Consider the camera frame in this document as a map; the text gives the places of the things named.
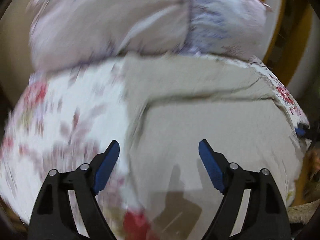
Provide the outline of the beige cable-knit sweater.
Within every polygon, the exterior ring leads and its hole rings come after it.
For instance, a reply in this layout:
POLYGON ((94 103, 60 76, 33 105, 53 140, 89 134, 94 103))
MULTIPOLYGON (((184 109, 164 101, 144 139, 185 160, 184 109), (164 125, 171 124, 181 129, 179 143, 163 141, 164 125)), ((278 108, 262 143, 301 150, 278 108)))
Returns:
POLYGON ((254 67, 179 55, 124 59, 125 151, 138 199, 161 239, 201 239, 222 200, 201 140, 242 168, 271 171, 283 198, 303 151, 268 79, 254 67))

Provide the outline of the floral bed sheet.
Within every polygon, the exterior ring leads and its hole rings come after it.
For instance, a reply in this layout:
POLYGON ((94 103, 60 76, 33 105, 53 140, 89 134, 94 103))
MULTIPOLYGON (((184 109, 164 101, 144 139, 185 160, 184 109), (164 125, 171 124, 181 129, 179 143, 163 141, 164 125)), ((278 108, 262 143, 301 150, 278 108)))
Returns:
MULTIPOLYGON (((24 222, 29 222, 40 187, 51 169, 74 170, 116 140, 120 156, 107 186, 97 195, 98 204, 120 239, 147 238, 150 231, 160 238, 138 199, 124 147, 130 123, 123 75, 125 57, 31 77, 10 115, 1 145, 1 197, 24 222)), ((268 79, 294 129, 308 122, 290 92, 259 60, 198 57, 254 67, 268 79)), ((304 155, 305 147, 299 145, 304 155)))

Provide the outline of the blue floral right pillow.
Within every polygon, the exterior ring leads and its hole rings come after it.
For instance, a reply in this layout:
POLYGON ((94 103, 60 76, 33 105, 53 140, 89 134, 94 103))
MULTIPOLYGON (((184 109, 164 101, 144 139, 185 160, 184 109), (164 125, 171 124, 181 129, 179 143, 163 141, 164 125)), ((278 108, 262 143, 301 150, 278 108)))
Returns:
POLYGON ((190 0, 184 54, 219 54, 249 61, 261 47, 271 7, 262 0, 190 0))

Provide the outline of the pink floral left pillow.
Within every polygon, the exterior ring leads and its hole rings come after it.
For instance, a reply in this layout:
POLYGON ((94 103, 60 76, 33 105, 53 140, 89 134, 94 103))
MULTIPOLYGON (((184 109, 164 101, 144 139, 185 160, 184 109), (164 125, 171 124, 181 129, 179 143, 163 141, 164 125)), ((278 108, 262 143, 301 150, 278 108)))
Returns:
POLYGON ((43 72, 179 50, 189 27, 189 0, 32 0, 28 9, 31 63, 43 72))

